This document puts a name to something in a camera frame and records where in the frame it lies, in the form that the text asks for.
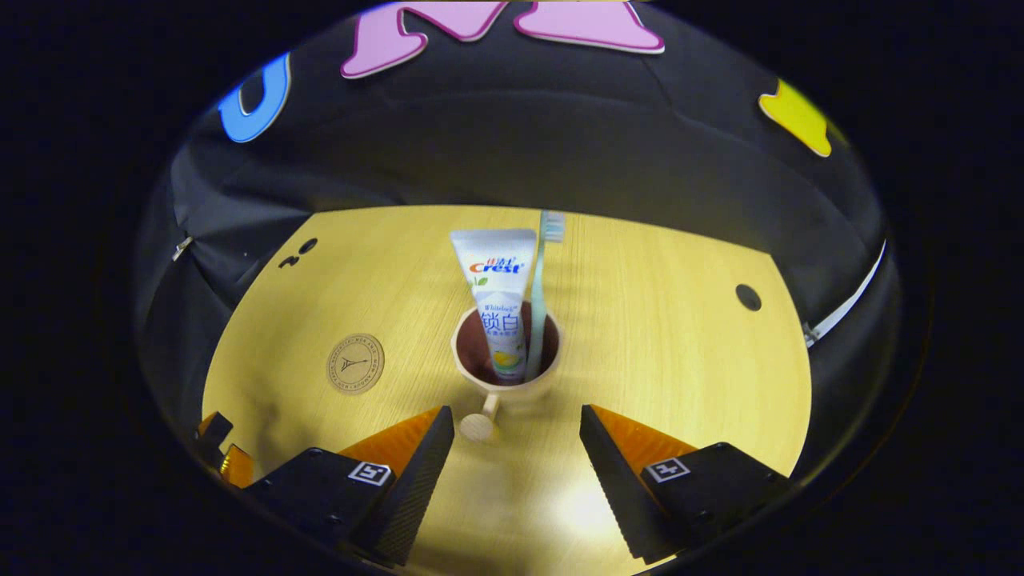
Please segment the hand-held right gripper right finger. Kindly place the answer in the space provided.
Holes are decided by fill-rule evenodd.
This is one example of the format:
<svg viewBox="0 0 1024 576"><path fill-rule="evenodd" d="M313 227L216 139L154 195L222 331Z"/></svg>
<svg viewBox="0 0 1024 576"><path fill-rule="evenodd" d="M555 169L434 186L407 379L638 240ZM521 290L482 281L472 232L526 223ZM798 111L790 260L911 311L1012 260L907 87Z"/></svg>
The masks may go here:
<svg viewBox="0 0 1024 576"><path fill-rule="evenodd" d="M697 448L594 404L579 438L630 554L646 564L709 546L793 483L728 442Z"/></svg>

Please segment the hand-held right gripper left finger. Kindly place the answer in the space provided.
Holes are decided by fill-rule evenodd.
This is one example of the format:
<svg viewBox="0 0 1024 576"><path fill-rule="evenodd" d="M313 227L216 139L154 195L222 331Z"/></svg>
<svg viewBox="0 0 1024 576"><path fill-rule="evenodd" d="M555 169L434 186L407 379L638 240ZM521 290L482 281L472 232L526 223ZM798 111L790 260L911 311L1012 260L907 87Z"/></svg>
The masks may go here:
<svg viewBox="0 0 1024 576"><path fill-rule="evenodd" d="M453 441L438 406L339 452L304 450L244 492L322 546L403 566Z"/></svg>

